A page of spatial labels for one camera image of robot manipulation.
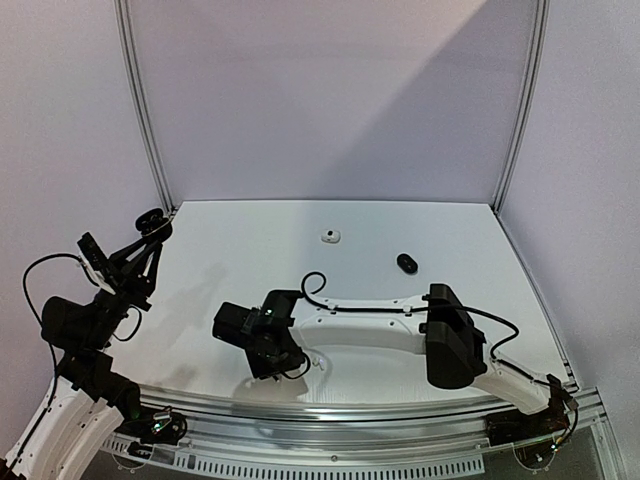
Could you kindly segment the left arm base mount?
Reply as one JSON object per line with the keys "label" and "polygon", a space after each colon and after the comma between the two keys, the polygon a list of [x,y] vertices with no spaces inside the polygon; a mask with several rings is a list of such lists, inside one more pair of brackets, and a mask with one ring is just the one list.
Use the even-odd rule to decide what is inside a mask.
{"label": "left arm base mount", "polygon": [[186,435],[187,418],[170,406],[163,409],[143,406],[136,419],[125,420],[116,432],[133,439],[129,455],[148,459],[155,445],[177,446]]}

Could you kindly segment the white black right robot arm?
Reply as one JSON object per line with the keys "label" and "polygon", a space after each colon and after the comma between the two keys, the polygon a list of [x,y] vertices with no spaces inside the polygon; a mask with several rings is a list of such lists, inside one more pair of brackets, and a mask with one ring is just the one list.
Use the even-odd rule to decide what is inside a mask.
{"label": "white black right robot arm", "polygon": [[424,295],[392,300],[344,300],[319,290],[270,291],[258,307],[223,303],[214,338],[244,351],[256,379],[288,377],[310,368],[307,349],[381,348],[423,357],[427,383],[441,390],[473,387],[513,405],[517,427],[537,436],[577,403],[552,374],[534,372],[499,353],[518,327],[465,306],[446,284]]}

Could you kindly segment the small black charging case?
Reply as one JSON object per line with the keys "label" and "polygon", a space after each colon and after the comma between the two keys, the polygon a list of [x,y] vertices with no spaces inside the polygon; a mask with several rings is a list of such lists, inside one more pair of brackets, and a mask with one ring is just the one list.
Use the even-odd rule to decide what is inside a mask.
{"label": "small black charging case", "polygon": [[173,233],[172,219],[161,208],[149,210],[135,221],[135,228],[148,242],[166,241]]}

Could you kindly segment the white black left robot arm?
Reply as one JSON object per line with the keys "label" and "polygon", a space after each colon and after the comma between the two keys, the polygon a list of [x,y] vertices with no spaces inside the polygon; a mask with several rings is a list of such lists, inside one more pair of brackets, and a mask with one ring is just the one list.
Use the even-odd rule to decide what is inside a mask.
{"label": "white black left robot arm", "polygon": [[184,420],[142,405],[141,389],[112,369],[106,349],[132,310],[150,308],[163,243],[140,239],[106,256],[90,234],[78,261],[99,290],[87,304],[50,297],[39,317],[54,373],[39,410],[1,460],[4,479],[78,479],[115,431],[141,444],[176,443]]}

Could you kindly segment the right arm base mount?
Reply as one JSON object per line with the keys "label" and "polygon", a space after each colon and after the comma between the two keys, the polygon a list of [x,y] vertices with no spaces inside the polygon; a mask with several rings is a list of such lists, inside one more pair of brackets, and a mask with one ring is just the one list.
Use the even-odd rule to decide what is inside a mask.
{"label": "right arm base mount", "polygon": [[569,430],[568,412],[576,412],[575,398],[552,398],[543,411],[525,415],[517,409],[489,414],[485,418],[485,434],[491,446],[516,443]]}

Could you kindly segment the large black charging case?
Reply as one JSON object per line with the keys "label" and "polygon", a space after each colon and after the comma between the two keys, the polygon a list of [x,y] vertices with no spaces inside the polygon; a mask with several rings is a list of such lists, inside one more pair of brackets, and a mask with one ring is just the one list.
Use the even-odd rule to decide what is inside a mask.
{"label": "large black charging case", "polygon": [[407,275],[415,275],[419,270],[418,263],[407,253],[399,254],[396,264]]}

